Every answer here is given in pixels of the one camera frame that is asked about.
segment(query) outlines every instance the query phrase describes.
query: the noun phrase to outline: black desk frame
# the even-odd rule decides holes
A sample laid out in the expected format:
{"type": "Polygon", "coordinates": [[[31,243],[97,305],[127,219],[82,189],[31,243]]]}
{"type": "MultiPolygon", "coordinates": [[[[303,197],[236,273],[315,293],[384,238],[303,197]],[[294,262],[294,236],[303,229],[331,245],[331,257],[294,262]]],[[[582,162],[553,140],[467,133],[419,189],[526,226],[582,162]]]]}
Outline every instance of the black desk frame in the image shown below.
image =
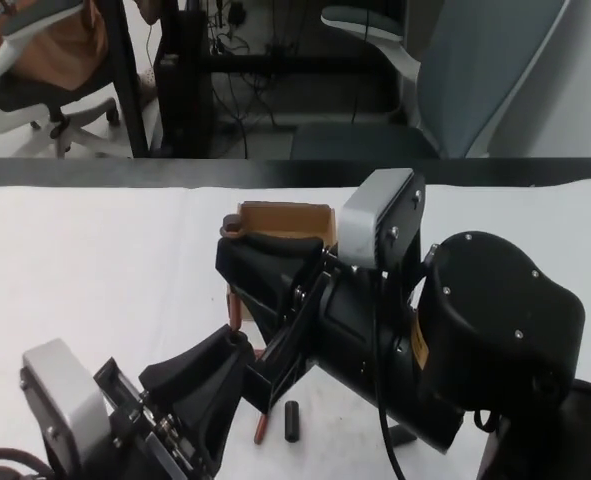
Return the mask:
{"type": "Polygon", "coordinates": [[[206,158],[215,123],[212,73],[283,74],[380,73],[396,85],[394,67],[375,55],[303,57],[284,55],[213,55],[208,18],[199,1],[163,0],[162,39],[155,57],[155,78],[164,136],[156,157],[206,158]]]}
{"type": "Polygon", "coordinates": [[[97,0],[97,7],[104,18],[108,47],[113,66],[113,84],[122,110],[128,140],[134,158],[150,155],[142,110],[140,107],[139,80],[135,54],[128,33],[125,0],[97,0]]]}

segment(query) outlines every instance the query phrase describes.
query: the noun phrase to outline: chair backrest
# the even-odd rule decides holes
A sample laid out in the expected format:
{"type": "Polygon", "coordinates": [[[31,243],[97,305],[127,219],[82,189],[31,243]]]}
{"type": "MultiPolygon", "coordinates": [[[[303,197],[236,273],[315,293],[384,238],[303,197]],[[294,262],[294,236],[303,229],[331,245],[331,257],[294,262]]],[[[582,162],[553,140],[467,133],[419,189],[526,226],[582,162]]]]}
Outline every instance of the chair backrest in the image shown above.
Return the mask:
{"type": "Polygon", "coordinates": [[[446,0],[417,79],[422,129],[442,157],[487,152],[569,2],[446,0]]]}

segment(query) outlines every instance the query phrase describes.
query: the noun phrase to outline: white chair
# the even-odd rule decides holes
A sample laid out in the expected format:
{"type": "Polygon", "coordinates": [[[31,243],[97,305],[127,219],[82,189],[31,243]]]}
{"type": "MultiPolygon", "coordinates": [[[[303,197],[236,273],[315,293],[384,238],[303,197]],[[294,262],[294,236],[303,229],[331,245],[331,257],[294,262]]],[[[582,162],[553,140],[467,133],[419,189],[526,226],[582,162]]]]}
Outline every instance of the white chair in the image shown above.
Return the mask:
{"type": "Polygon", "coordinates": [[[82,127],[106,115],[111,125],[119,124],[115,99],[108,98],[88,110],[64,115],[61,107],[83,99],[112,82],[108,60],[75,91],[42,82],[23,80],[9,73],[33,36],[49,25],[81,11],[83,0],[42,0],[20,11],[3,27],[0,47],[0,134],[22,126],[35,130],[31,139],[14,156],[34,157],[54,146],[55,155],[63,158],[71,143],[96,153],[130,156],[129,149],[112,143],[82,127]]]}

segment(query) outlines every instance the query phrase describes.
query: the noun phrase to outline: white wall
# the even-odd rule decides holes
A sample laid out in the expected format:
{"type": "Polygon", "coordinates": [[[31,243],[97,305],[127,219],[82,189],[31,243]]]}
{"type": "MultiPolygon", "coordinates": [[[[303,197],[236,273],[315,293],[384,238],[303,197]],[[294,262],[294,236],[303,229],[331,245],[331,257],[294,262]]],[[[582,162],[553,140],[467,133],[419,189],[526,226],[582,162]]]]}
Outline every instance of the white wall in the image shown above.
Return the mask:
{"type": "Polygon", "coordinates": [[[591,0],[572,0],[490,151],[492,156],[591,157],[591,0]]]}

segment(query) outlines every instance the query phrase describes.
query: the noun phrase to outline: small box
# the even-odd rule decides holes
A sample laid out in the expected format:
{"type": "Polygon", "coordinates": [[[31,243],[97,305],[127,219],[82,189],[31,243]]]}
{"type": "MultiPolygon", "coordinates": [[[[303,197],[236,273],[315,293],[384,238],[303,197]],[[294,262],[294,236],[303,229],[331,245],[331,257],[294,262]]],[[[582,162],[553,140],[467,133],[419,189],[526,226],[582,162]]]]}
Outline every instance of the small box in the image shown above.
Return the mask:
{"type": "MultiPolygon", "coordinates": [[[[246,233],[263,233],[281,238],[319,237],[326,246],[337,243],[335,211],[328,205],[244,202],[239,205],[237,214],[246,233]]],[[[246,307],[231,294],[230,289],[227,304],[231,326],[239,326],[242,320],[252,320],[246,307]]]]}

